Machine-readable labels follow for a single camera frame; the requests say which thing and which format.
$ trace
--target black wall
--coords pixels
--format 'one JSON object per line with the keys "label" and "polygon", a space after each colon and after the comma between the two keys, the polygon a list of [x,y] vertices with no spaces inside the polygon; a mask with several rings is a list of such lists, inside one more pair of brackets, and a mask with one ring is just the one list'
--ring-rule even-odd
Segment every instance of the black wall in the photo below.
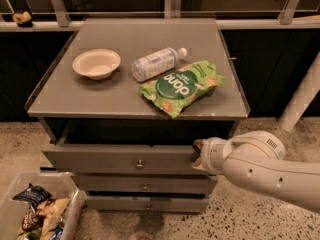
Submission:
{"label": "black wall", "polygon": [[[318,52],[320,30],[223,31],[250,116],[282,114]],[[304,116],[320,115],[320,94]]]}
{"label": "black wall", "polygon": [[0,33],[0,120],[30,121],[24,105],[72,32]]}

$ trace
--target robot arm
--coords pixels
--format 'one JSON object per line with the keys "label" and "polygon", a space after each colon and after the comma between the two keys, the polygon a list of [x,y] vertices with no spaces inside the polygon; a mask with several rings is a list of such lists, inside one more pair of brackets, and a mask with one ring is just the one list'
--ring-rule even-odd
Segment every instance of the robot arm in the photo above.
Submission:
{"label": "robot arm", "polygon": [[320,164],[281,160],[274,135],[255,131],[230,140],[210,138],[201,147],[201,168],[224,174],[234,185],[320,213]]}

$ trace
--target speckled floor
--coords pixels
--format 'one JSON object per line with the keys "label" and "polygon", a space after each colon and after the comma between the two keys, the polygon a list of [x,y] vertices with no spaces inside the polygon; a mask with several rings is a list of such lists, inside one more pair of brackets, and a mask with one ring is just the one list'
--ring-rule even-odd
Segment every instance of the speckled floor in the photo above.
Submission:
{"label": "speckled floor", "polygon": [[[235,134],[266,130],[286,146],[285,160],[320,161],[320,117],[303,118],[286,133],[274,118],[248,119]],[[19,172],[47,163],[39,123],[0,123],[0,198]],[[207,211],[197,215],[98,213],[85,207],[77,240],[320,239],[320,215],[239,189],[218,177]]]}

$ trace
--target paper bowl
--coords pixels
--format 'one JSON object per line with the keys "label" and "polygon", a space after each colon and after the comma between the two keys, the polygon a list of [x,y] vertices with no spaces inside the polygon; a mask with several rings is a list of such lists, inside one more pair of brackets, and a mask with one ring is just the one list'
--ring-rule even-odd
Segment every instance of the paper bowl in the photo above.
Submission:
{"label": "paper bowl", "polygon": [[120,56],[111,50],[97,49],[80,54],[72,63],[79,75],[93,80],[105,79],[119,67]]}

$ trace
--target plastic water bottle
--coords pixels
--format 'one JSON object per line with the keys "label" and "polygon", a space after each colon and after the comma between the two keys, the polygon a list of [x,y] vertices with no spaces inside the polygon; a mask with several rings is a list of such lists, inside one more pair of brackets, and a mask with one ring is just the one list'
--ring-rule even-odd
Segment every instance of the plastic water bottle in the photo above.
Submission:
{"label": "plastic water bottle", "polygon": [[176,67],[180,59],[185,56],[187,56],[187,50],[185,48],[180,48],[177,51],[172,48],[165,48],[135,60],[132,63],[133,76],[139,82],[146,81]]}

